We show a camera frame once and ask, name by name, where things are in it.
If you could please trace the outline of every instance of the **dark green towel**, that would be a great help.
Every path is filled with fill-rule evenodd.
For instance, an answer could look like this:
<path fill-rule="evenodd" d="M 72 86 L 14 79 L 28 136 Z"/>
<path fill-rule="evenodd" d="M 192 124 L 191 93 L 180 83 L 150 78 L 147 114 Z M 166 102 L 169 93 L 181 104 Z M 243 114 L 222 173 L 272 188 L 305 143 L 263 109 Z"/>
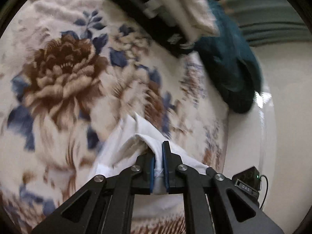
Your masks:
<path fill-rule="evenodd" d="M 195 44 L 209 77 L 223 100 L 237 113 L 250 110 L 255 91 L 261 92 L 261 69 L 238 26 L 218 2 L 208 0 L 219 37 L 202 37 Z"/>

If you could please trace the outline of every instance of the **white wall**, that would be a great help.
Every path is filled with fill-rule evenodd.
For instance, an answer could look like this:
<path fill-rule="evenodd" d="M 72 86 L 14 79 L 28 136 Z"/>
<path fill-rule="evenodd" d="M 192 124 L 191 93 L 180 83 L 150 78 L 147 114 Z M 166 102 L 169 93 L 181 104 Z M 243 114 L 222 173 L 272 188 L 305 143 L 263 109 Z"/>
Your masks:
<path fill-rule="evenodd" d="M 257 95 L 252 109 L 246 114 L 230 111 L 228 120 L 227 154 L 223 174 L 231 178 L 251 166 L 255 166 L 260 174 L 265 174 L 269 180 L 265 208 L 271 194 L 277 152 L 274 105 L 265 79 L 262 94 Z M 263 182 L 258 199 L 260 204 L 265 191 L 266 182 Z"/>
<path fill-rule="evenodd" d="M 264 212 L 291 234 L 312 205 L 312 43 L 254 49 L 277 125 L 275 174 Z"/>

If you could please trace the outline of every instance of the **white fabric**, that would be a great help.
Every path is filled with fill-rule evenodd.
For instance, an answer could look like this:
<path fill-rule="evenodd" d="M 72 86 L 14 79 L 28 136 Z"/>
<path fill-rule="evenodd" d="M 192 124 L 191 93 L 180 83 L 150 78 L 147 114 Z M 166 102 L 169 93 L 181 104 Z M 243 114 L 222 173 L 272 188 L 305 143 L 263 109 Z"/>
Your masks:
<path fill-rule="evenodd" d="M 164 187 L 162 142 L 167 139 L 147 120 L 135 114 L 127 115 L 107 139 L 101 153 L 90 171 L 89 179 L 102 174 L 105 177 L 118 175 L 123 169 L 135 164 L 136 158 L 149 146 L 155 154 L 154 188 L 151 197 L 136 197 L 133 217 L 163 216 L 171 208 L 183 210 L 182 195 L 166 194 Z M 171 152 L 181 156 L 182 162 L 205 174 L 207 165 L 189 157 L 178 145 L 169 141 Z"/>
<path fill-rule="evenodd" d="M 208 7 L 207 0 L 161 0 L 161 2 L 190 42 L 195 42 L 202 35 L 218 35 L 216 19 Z"/>

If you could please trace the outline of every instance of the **bed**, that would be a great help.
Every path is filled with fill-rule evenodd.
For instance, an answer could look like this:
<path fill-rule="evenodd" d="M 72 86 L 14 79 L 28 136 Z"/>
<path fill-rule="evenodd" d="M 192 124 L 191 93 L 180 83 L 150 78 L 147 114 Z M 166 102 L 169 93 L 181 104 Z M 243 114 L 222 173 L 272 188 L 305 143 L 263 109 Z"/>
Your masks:
<path fill-rule="evenodd" d="M 222 172 L 228 107 L 197 53 L 179 59 L 109 0 L 28 0 L 0 39 L 0 204 L 21 233 L 88 180 L 126 114 Z M 132 233 L 184 232 L 184 216 Z"/>

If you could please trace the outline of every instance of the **cable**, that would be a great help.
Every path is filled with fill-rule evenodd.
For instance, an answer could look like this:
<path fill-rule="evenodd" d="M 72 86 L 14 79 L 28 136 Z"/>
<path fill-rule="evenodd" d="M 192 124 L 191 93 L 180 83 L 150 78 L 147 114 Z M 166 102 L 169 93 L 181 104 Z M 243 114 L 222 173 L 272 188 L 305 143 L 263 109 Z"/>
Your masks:
<path fill-rule="evenodd" d="M 266 195 L 267 195 L 267 194 L 268 194 L 268 189 L 269 189 L 269 180 L 268 180 L 268 178 L 267 178 L 266 175 L 261 175 L 261 176 L 260 176 L 260 179 L 261 179 L 261 177 L 265 177 L 265 179 L 266 179 Z M 263 199 L 263 202 L 262 202 L 262 204 L 261 204 L 260 209 L 262 209 L 262 207 L 263 207 L 263 204 L 264 204 L 264 202 L 265 202 L 265 200 L 266 200 L 266 195 L 264 196 L 264 199 Z"/>

